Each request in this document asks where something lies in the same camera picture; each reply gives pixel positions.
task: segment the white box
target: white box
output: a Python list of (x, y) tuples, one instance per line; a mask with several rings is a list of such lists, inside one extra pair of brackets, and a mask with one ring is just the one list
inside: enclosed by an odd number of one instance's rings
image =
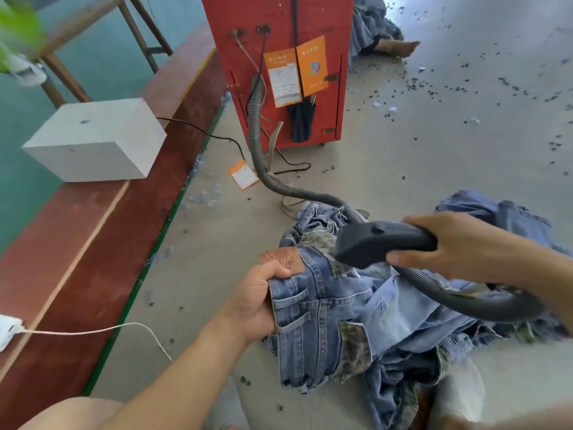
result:
[(66, 182), (145, 178), (166, 133), (142, 98), (66, 104), (22, 148)]

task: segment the flexible hose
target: flexible hose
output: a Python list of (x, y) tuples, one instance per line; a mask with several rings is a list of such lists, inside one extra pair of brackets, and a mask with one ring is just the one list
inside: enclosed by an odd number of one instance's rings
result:
[[(262, 183), (282, 196), (322, 202), (341, 208), (350, 223), (363, 223), (364, 218), (347, 202), (331, 194), (315, 193), (303, 188), (289, 187), (269, 175), (261, 147), (261, 106), (262, 86), (257, 81), (249, 101), (248, 140), (255, 172)], [(496, 323), (515, 323), (533, 320), (544, 312), (543, 305), (526, 291), (515, 290), (515, 294), (492, 299), (476, 299), (452, 294), (444, 290), (440, 283), (421, 270), (394, 267), (412, 286), (435, 302), (472, 318)]]

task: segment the leather label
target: leather label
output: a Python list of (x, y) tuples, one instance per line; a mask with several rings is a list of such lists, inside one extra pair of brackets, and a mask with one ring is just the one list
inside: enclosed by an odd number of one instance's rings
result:
[(294, 247), (284, 247), (261, 253), (258, 257), (261, 264), (277, 260), (282, 266), (288, 268), (292, 274), (304, 273), (304, 262), (298, 253), (298, 249)]

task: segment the orange tag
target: orange tag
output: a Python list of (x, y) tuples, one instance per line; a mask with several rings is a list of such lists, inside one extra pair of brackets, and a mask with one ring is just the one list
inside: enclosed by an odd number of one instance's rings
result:
[(229, 167), (229, 173), (235, 182), (239, 184), (241, 190), (246, 190), (259, 181), (258, 176), (250, 169), (245, 160), (239, 160)]
[(298, 55), (298, 68), (304, 95), (309, 96), (319, 92), (319, 90), (326, 89), (328, 81), (325, 81), (324, 78), (328, 75), (328, 69), (326, 68), (324, 36), (298, 45), (296, 54)]
[(294, 48), (265, 53), (265, 64), (269, 71), (270, 87), (273, 89), (276, 108), (300, 102), (300, 85), (296, 68)]
[(304, 272), (304, 263), (297, 248), (285, 247), (275, 251), (261, 253), (258, 260), (261, 264), (277, 260), (283, 267), (288, 268), (292, 274)]

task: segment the jeans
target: jeans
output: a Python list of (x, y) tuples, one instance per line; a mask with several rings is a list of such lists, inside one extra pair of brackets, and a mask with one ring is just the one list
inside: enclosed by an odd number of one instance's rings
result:
[[(511, 202), (461, 191), (437, 209), (468, 212), (570, 255), (552, 242), (547, 220)], [(296, 246), (305, 266), (269, 281), (277, 334), (264, 342), (278, 355), (283, 387), (306, 393), (362, 374), (376, 427), (405, 430), (418, 410), (414, 388), (438, 383), (473, 348), (510, 336), (567, 335), (551, 315), (519, 325), (482, 322), (429, 299), (386, 263), (363, 270), (339, 263), (332, 254), (346, 224), (339, 209), (308, 202), (280, 241)], [(458, 290), (472, 285), (438, 279)]]

